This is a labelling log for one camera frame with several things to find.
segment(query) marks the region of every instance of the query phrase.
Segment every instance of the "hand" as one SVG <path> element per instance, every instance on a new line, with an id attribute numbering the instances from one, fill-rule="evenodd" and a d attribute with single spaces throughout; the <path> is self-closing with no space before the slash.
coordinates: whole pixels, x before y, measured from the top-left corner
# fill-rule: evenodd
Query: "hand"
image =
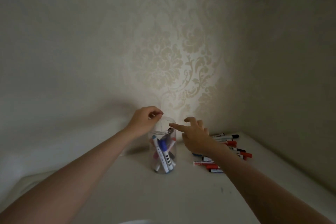
<path id="1" fill-rule="evenodd" d="M 175 123 L 170 123 L 169 125 L 183 132 L 182 138 L 188 150 L 192 153 L 207 154 L 208 150 L 216 141 L 209 136 L 208 129 L 203 126 L 203 121 L 196 120 L 195 117 L 187 117 L 184 121 L 190 122 L 190 126 Z"/>
<path id="2" fill-rule="evenodd" d="M 135 111 L 124 130 L 131 132 L 135 137 L 142 136 L 154 127 L 162 115 L 163 112 L 155 106 L 142 107 Z"/>

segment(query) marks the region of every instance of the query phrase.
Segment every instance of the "blue marker cap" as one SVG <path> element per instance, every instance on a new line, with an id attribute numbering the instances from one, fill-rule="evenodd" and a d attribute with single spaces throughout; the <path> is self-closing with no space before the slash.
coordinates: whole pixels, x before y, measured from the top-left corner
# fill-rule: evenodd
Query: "blue marker cap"
<path id="1" fill-rule="evenodd" d="M 159 146 L 161 148 L 162 151 L 166 151 L 167 150 L 167 146 L 164 140 L 159 140 Z"/>

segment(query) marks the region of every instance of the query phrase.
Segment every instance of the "white tabletop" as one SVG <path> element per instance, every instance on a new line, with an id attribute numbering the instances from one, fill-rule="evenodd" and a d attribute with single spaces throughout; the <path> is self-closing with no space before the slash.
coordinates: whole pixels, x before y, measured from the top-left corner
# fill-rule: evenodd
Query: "white tabletop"
<path id="1" fill-rule="evenodd" d="M 237 146 L 253 154 L 248 162 L 336 222 L 336 197 L 250 137 Z M 193 166 L 177 146 L 177 165 L 167 175 L 149 168 L 149 152 L 123 156 L 107 171 L 73 223 L 120 223 L 151 219 L 167 223 L 259 223 L 225 174 Z"/>

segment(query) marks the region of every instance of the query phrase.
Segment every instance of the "clear plastic jar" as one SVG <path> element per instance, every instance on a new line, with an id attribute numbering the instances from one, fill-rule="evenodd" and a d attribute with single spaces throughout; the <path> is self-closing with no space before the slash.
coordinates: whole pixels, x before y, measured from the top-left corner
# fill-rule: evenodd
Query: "clear plastic jar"
<path id="1" fill-rule="evenodd" d="M 175 120 L 162 117 L 148 133 L 149 162 L 158 174 L 170 173 L 176 166 L 176 130 L 169 123 Z"/>

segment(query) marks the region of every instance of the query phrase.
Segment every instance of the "forearm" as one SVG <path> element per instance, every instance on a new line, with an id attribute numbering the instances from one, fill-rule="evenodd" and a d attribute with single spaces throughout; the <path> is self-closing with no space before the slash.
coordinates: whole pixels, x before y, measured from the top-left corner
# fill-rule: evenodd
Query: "forearm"
<path id="1" fill-rule="evenodd" d="M 261 223 L 332 223 L 267 176 L 214 142 L 207 155 L 229 177 Z"/>
<path id="2" fill-rule="evenodd" d="M 134 136 L 124 130 L 32 188 L 5 211 L 2 223 L 68 223 Z"/>

